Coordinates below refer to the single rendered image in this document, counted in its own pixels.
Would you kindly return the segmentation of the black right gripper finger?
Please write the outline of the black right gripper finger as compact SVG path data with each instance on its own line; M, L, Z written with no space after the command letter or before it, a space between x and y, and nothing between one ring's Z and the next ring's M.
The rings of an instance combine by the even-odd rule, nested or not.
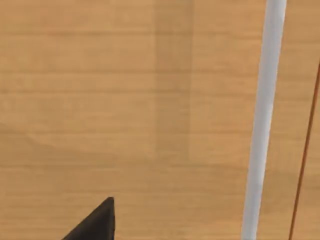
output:
M110 196L62 240L115 240L115 199Z

